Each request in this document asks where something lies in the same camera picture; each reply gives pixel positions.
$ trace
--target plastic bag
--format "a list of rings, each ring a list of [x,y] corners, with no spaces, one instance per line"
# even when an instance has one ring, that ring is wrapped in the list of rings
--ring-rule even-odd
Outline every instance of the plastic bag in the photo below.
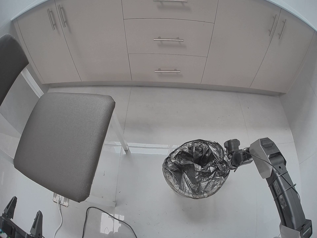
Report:
[[[225,149],[217,142],[202,139],[184,143],[163,162],[168,185],[178,194],[193,199],[215,194],[229,172]]]

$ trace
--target white cable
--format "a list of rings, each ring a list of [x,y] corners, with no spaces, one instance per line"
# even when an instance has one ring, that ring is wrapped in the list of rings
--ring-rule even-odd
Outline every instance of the white cable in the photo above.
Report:
[[[60,215],[61,215],[61,201],[60,200],[58,200],[58,202],[57,202],[57,207],[58,207],[58,211],[60,212]],[[57,231],[61,228],[62,224],[63,224],[63,216],[61,215],[61,224],[56,229],[55,234],[54,234],[54,238],[56,236]]]

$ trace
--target chair backrest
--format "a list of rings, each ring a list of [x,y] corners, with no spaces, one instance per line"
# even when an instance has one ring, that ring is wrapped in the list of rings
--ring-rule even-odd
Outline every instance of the chair backrest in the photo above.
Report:
[[[12,35],[5,34],[0,37],[0,105],[28,64],[22,47]]]

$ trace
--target tile floor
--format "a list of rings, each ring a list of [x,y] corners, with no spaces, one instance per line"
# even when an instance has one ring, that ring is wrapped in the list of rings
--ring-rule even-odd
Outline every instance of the tile floor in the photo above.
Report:
[[[115,200],[115,208],[95,205],[127,221],[138,238],[256,237],[279,235],[279,216],[265,180],[255,165],[231,173],[224,186],[207,199],[181,197],[166,184],[162,163],[177,145],[201,138],[221,145],[238,138],[241,147],[259,137],[270,137],[287,159],[287,168],[301,192],[299,165],[291,130],[278,97],[157,87],[66,87],[50,92],[110,95],[133,146],[125,154],[110,128],[91,194]],[[0,149],[14,152],[18,139],[0,135]],[[29,231],[38,210],[43,234],[52,238],[60,223],[53,193],[12,166],[0,163],[0,207],[18,197],[14,221]],[[71,201],[62,207],[63,225],[57,238],[81,237],[86,208],[91,203]],[[85,237],[133,237],[124,224],[90,209]]]

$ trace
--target drawer handle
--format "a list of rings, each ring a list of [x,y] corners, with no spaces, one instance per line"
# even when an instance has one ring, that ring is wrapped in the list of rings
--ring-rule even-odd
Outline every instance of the drawer handle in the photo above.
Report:
[[[169,42],[183,42],[183,39],[177,37],[177,39],[161,39],[159,36],[157,39],[153,39],[153,41],[169,41]]]
[[[281,31],[280,34],[278,34],[279,35],[279,40],[282,38],[282,35],[284,33],[284,29],[285,29],[285,25],[286,25],[287,20],[285,19],[285,21],[283,21],[283,22],[284,22],[284,25],[283,25],[282,31]]]
[[[187,0],[153,0],[154,2],[187,2]]]
[[[63,27],[66,27],[66,21],[64,20],[64,16],[63,16],[63,13],[62,13],[62,10],[63,9],[63,7],[61,7],[60,5],[58,5],[58,10],[60,11],[60,15],[61,15],[61,22],[62,22],[62,24],[63,24]]]
[[[180,73],[180,70],[161,70],[160,68],[158,70],[155,70],[154,72],[168,72],[168,73]]]
[[[53,28],[53,30],[55,30],[56,24],[53,23],[51,12],[52,12],[52,11],[51,11],[50,9],[47,9],[47,13],[48,13],[48,15],[49,15],[52,28]]]
[[[275,17],[273,16],[273,18],[274,18],[273,26],[272,26],[271,30],[269,29],[269,31],[270,31],[270,36],[271,36],[272,33],[273,33],[273,28],[274,28],[275,22],[276,22],[276,20],[277,20],[277,14],[275,14]]]

